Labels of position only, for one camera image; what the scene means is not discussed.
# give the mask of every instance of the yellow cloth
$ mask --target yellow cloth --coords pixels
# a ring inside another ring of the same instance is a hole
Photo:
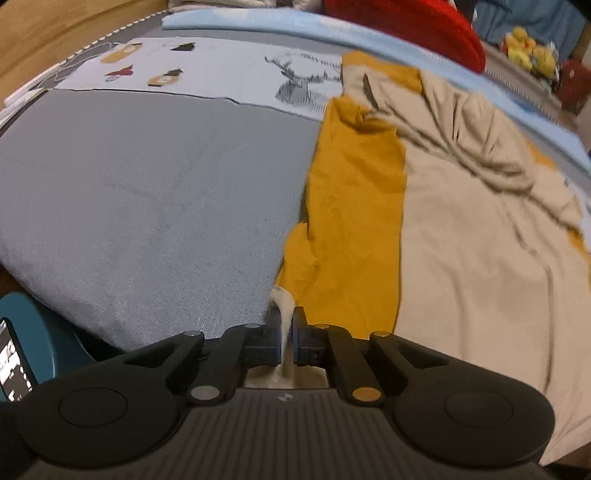
[[[310,324],[357,338],[394,328],[406,187],[396,128],[366,111],[345,96],[330,101],[308,176],[309,218],[290,233],[276,281]]]

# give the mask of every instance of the phone screen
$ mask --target phone screen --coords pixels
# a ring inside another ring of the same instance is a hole
[[[35,385],[10,320],[0,320],[0,385],[7,399],[17,401]]]

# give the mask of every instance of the beige cloth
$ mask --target beige cloth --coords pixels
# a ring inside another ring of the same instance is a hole
[[[567,236],[579,205],[486,99],[422,81],[424,96],[343,69],[345,94],[407,145],[396,334],[541,391],[550,463],[591,441],[591,291]]]

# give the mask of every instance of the cartoon print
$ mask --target cartoon print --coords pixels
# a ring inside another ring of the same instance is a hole
[[[181,43],[178,47],[171,48],[171,51],[192,51],[195,48],[195,42]]]
[[[124,69],[115,70],[114,72],[105,73],[105,81],[112,82],[113,80],[116,80],[119,77],[133,75],[134,74],[133,68],[134,68],[133,65],[129,65],[128,67],[125,67]]]
[[[281,74],[287,78],[283,83],[275,98],[283,103],[289,103],[293,106],[300,106],[307,108],[310,112],[323,112],[328,98],[310,88],[311,84],[324,82],[339,82],[340,72],[338,75],[329,76],[326,70],[322,74],[313,74],[309,76],[297,75],[291,67],[293,58],[288,56],[288,59],[283,63],[280,58],[269,60],[265,57],[265,62],[276,65],[281,70]]]
[[[100,60],[101,63],[117,63],[125,57],[129,57],[133,52],[138,51],[142,47],[141,43],[129,43],[124,45],[119,50],[109,53],[106,57]]]
[[[163,87],[164,85],[170,85],[176,83],[180,79],[180,75],[183,71],[181,69],[169,70],[164,75],[158,75],[148,80],[149,87]]]

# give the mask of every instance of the wooden bed frame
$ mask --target wooden bed frame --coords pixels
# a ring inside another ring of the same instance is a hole
[[[0,6],[0,102],[103,35],[166,0],[8,0]]]

